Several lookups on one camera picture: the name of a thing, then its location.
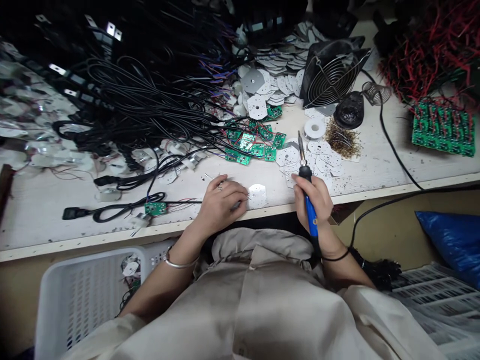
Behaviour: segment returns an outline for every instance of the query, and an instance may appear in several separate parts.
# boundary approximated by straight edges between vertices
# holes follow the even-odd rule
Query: silver bangle
[[[171,248],[172,248],[172,247],[170,246],[170,247],[168,248],[168,250],[166,251],[166,253],[164,253],[164,254],[161,256],[160,260],[163,261],[163,262],[165,262],[165,264],[171,266],[172,268],[175,268],[175,269],[186,269],[186,268],[189,268],[189,267],[195,265],[195,264],[197,263],[197,261],[200,259],[200,256],[199,256],[199,257],[197,257],[194,261],[192,261],[192,262],[190,262],[190,263],[188,263],[188,264],[184,264],[184,265],[175,264],[175,263],[173,263],[173,262],[170,262],[170,249],[171,249]]]

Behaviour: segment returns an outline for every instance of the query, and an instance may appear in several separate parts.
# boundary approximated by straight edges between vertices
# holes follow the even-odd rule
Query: solder spool
[[[302,135],[307,141],[317,141],[325,135],[326,129],[324,119],[311,118],[305,123]]]

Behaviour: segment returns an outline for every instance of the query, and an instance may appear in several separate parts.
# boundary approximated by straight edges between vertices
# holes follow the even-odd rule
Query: hand
[[[302,190],[310,198],[311,204],[315,208],[317,228],[320,231],[323,228],[330,228],[329,218],[334,207],[329,190],[324,181],[316,176],[311,177],[311,182],[296,174],[291,175],[296,185],[293,187],[295,191],[295,207],[296,215],[302,226],[309,230],[309,219],[307,216],[307,208],[305,206],[305,195]]]
[[[200,211],[190,225],[205,239],[225,229],[247,211],[248,190],[236,181],[225,181],[227,177],[220,175],[210,181]]]

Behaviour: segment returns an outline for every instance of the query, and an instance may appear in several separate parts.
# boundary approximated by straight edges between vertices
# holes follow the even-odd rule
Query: woman's left hand
[[[196,219],[189,226],[202,238],[225,229],[247,211],[249,191],[236,181],[225,181],[228,175],[214,178],[206,188]]]

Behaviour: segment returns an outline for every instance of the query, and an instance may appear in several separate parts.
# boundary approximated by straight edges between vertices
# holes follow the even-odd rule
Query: blue soldering iron handle
[[[305,195],[305,205],[306,215],[308,217],[308,228],[310,230],[310,242],[313,245],[315,254],[322,257],[319,244],[319,229],[317,228],[317,213],[308,195]]]

